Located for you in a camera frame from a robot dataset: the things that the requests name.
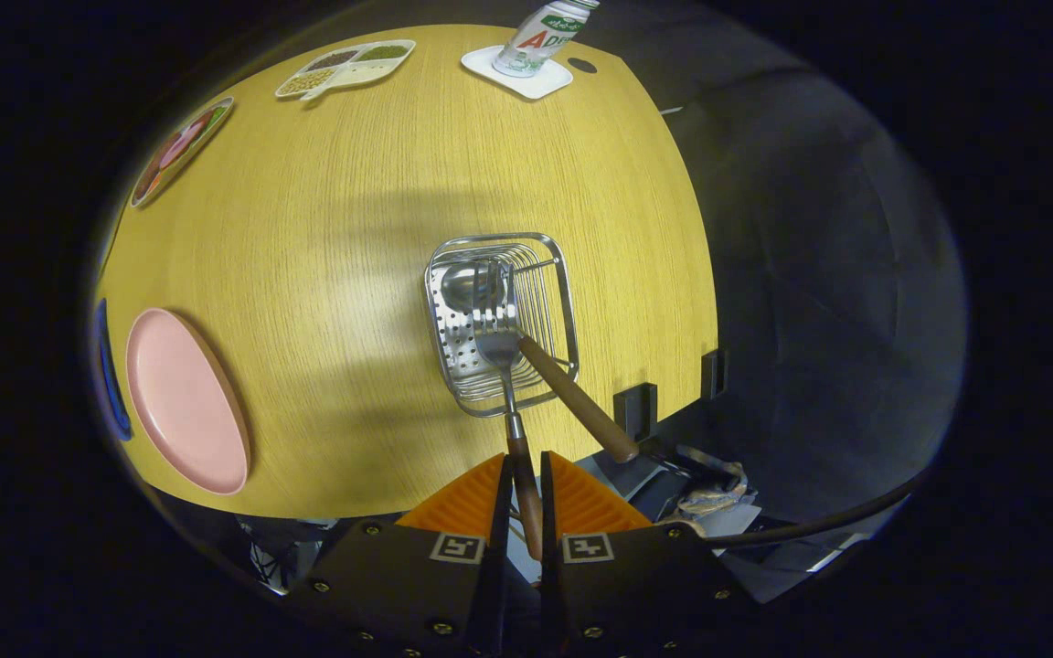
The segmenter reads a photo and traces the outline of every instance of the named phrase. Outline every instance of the black background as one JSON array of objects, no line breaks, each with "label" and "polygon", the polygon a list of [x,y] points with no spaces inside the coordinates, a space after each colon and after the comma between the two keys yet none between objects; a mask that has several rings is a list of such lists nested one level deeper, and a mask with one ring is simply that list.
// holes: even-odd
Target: black background
[{"label": "black background", "polygon": [[[125,481],[97,438],[75,316],[100,194],[147,120],[131,100],[238,56],[239,35],[330,8],[0,5],[0,651],[330,651]],[[810,59],[910,149],[950,210],[973,304],[941,468],[842,572],[735,627],[732,651],[1053,654],[1053,3],[719,8]]]}]

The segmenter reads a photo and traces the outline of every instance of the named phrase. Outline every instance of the white coaster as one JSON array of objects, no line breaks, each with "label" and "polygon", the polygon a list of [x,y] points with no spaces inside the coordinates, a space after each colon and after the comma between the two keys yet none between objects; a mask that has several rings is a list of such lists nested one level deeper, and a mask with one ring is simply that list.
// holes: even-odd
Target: white coaster
[{"label": "white coaster", "polygon": [[492,66],[494,57],[502,49],[501,45],[491,45],[489,48],[473,51],[462,56],[460,62],[469,71],[480,75],[484,79],[493,80],[501,86],[509,86],[515,92],[522,94],[528,99],[542,99],[556,88],[569,86],[574,78],[572,72],[567,66],[556,62],[555,59],[548,59],[539,67],[538,73],[531,78],[514,78],[514,76],[498,73]]}]

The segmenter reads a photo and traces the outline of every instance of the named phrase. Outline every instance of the wooden handle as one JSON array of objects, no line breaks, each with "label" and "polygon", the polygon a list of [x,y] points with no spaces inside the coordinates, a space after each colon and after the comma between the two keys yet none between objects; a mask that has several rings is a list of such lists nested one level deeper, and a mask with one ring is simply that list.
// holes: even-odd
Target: wooden handle
[{"label": "wooden handle", "polygon": [[543,559],[543,500],[538,496],[535,484],[535,470],[531,467],[530,455],[512,454],[511,463],[515,476],[515,493],[518,497],[518,515],[526,534],[526,552],[532,558]]},{"label": "wooden handle", "polygon": [[574,383],[574,380],[568,377],[567,372],[559,367],[559,363],[553,361],[551,356],[547,354],[547,350],[539,346],[534,338],[523,336],[518,341],[518,348],[522,351],[526,361],[530,361],[531,365],[535,366],[535,371],[538,371],[538,374],[542,375],[542,378],[551,385],[551,390],[559,396],[559,399],[563,400],[563,404],[572,410],[572,413],[588,428],[592,437],[599,442],[599,445],[612,455],[615,462],[631,461],[640,454],[640,446],[636,445],[636,441],[628,437],[628,434],[624,434],[623,430],[615,424],[615,420],[603,413],[596,401],[588,397],[588,393],[584,393],[579,384]]}]

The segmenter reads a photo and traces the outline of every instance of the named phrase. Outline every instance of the red letter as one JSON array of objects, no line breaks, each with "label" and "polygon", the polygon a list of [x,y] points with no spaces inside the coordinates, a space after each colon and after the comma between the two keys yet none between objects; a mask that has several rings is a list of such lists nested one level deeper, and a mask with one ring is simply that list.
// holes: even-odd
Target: red letter
[{"label": "red letter", "polygon": [[519,43],[519,48],[542,48],[543,38],[547,38],[547,31],[540,32],[535,35],[535,37],[528,38],[526,41]]}]

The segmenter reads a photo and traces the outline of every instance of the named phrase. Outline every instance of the black cable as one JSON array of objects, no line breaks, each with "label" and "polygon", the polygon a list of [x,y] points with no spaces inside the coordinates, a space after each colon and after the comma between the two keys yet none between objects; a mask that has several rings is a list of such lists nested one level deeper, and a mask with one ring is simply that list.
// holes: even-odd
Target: black cable
[{"label": "black cable", "polygon": [[925,471],[920,471],[919,474],[912,476],[912,479],[901,484],[901,486],[895,487],[895,490],[886,493],[886,495],[875,497],[875,499],[869,500],[865,504],[857,504],[855,507],[846,510],[839,514],[824,516],[822,519],[816,521],[784,525],[781,529],[763,530],[763,532],[759,533],[707,537],[706,543],[710,545],[710,549],[751,549],[756,545],[799,540],[799,538],[839,530],[843,525],[856,523],[856,521],[865,520],[869,516],[876,516],[876,514],[888,510],[891,505],[902,501],[905,496],[910,495],[912,491],[920,486],[920,482],[923,482],[925,478],[928,478],[929,471],[931,470],[926,467]]}]

